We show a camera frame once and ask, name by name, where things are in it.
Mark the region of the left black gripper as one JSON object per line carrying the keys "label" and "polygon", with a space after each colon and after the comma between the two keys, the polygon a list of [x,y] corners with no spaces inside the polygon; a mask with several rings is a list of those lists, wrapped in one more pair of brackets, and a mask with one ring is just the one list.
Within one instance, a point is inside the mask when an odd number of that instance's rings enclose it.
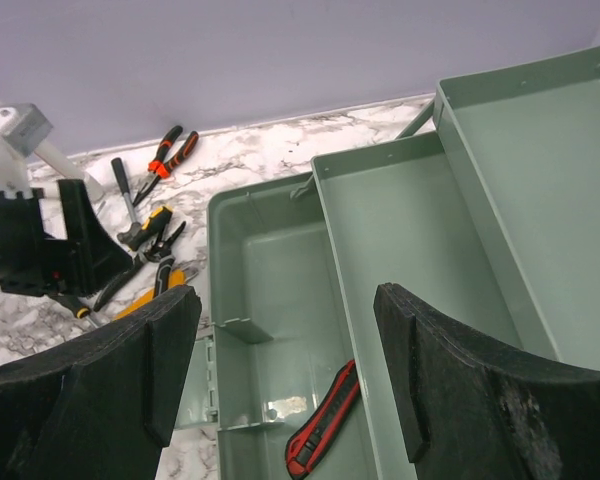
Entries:
{"label": "left black gripper", "polygon": [[44,230],[40,191],[0,191],[0,288],[5,293],[88,297],[132,266],[103,228],[83,181],[57,182],[67,237]]}

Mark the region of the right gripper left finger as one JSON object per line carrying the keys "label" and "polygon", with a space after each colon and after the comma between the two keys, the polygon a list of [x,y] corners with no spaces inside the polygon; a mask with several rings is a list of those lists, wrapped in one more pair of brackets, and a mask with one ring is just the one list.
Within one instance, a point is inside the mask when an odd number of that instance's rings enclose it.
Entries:
{"label": "right gripper left finger", "polygon": [[0,479],[152,479],[202,310],[191,286],[0,366]]}

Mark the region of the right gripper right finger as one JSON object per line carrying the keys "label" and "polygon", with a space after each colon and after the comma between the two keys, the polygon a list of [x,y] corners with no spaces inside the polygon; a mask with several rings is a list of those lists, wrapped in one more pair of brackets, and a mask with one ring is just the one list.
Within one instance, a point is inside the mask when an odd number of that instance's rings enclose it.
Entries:
{"label": "right gripper right finger", "polygon": [[600,371],[548,360],[395,283],[374,313],[421,479],[600,479]]}

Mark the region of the red black utility knife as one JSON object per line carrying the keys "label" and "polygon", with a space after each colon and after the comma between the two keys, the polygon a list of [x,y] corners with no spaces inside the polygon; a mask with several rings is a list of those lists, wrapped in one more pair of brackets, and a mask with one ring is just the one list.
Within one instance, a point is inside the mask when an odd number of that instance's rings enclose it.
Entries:
{"label": "red black utility knife", "polygon": [[309,419],[289,438],[284,450],[291,479],[306,479],[333,446],[361,395],[354,360],[335,375],[325,397]]}

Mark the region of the yellow black screwdriver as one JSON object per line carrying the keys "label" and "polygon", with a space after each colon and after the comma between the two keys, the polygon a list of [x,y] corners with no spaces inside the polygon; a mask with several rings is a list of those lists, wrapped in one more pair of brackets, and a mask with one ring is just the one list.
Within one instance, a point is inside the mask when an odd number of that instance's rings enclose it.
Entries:
{"label": "yellow black screwdriver", "polygon": [[101,326],[97,317],[93,316],[93,310],[79,297],[72,295],[49,295],[49,298],[67,309],[74,318],[88,321],[94,328]]}

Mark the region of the white pvc pipe assembly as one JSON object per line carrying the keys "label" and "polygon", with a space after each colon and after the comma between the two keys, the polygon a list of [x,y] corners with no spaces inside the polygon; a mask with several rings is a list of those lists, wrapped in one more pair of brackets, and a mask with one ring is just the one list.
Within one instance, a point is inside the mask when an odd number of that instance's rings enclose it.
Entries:
{"label": "white pvc pipe assembly", "polygon": [[[0,107],[5,102],[0,100]],[[66,155],[52,145],[48,140],[43,140],[34,151],[44,163],[68,179],[80,179],[85,183],[89,198],[98,202],[104,197],[104,190],[100,183],[86,171],[75,166]]]}

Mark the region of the yellow black pliers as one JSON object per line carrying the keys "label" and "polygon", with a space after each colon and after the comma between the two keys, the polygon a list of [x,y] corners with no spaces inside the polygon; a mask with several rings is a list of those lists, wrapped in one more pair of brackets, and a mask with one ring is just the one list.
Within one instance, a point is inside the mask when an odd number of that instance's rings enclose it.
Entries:
{"label": "yellow black pliers", "polygon": [[162,206],[149,215],[147,220],[141,224],[142,230],[138,239],[140,248],[134,252],[135,255],[150,247],[151,244],[156,240],[157,234],[163,227],[165,227],[166,231],[172,216],[173,211],[167,206]]}

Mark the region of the orange black long-nose pliers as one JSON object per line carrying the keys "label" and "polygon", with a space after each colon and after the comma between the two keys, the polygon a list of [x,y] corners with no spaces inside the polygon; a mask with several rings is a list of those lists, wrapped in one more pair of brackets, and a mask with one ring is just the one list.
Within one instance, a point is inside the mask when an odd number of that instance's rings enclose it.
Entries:
{"label": "orange black long-nose pliers", "polygon": [[137,207],[149,196],[160,181],[169,178],[173,171],[192,155],[199,140],[197,131],[192,131],[180,148],[173,155],[169,155],[183,132],[184,128],[181,125],[176,125],[160,141],[154,158],[148,164],[148,174],[132,200],[134,207]]}

